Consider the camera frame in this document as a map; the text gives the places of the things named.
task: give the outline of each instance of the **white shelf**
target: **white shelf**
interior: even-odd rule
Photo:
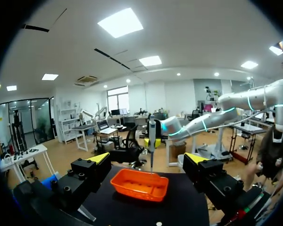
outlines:
[[[76,111],[75,108],[70,108],[70,109],[63,109],[61,110],[61,112],[67,112],[67,111]]]
[[[75,119],[66,119],[66,120],[59,121],[59,122],[64,123],[64,122],[74,121],[74,120],[79,120],[79,119],[80,119],[80,118],[75,118]]]

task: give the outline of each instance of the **plastic tray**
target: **plastic tray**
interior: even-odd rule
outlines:
[[[156,173],[121,169],[110,182],[121,194],[136,199],[161,202],[166,195],[169,179],[160,177]]]

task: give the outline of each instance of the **window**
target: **window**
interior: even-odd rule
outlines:
[[[109,111],[127,109],[129,111],[128,86],[107,91]]]

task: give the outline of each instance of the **yellow tab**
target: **yellow tab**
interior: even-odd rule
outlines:
[[[96,162],[96,164],[99,164],[108,155],[110,155],[110,154],[107,152],[107,153],[100,154],[100,155],[97,155],[97,156],[94,156],[94,157],[91,157],[91,158],[85,159],[85,160],[91,160],[91,161]]]
[[[203,161],[203,160],[209,160],[209,159],[206,159],[206,158],[203,158],[201,156],[197,156],[197,155],[194,155],[194,154],[191,154],[191,153],[184,153],[185,155],[187,155],[190,159],[192,159],[197,165],[199,162]]]
[[[144,143],[145,143],[145,147],[149,147],[149,138],[144,138]],[[157,148],[158,146],[160,146],[161,144],[161,139],[155,139],[155,148]]]

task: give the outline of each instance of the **shelving unit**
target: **shelving unit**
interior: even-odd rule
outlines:
[[[76,113],[75,108],[70,109],[61,109],[60,116],[59,116],[59,129],[63,135],[63,142],[67,144],[67,142],[75,139],[75,137],[81,137],[82,134],[76,134],[75,131],[72,130],[73,127],[78,126],[77,121],[80,118]]]

